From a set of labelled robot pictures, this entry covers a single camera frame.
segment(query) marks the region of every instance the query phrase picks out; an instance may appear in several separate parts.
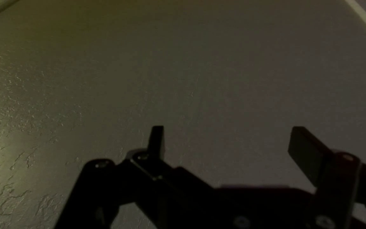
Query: white floor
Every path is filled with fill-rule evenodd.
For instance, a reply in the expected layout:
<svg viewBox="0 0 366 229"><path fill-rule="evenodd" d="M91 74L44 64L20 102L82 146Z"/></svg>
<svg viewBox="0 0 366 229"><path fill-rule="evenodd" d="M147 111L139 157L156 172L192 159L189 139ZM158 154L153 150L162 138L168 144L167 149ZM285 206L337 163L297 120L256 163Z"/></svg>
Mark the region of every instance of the white floor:
<svg viewBox="0 0 366 229"><path fill-rule="evenodd" d="M366 162L366 24L333 0L0 13L0 228L53 228L83 164L121 162L153 125L167 127L167 160L214 186L313 191L288 155L294 125ZM153 227L126 207L115 228Z"/></svg>

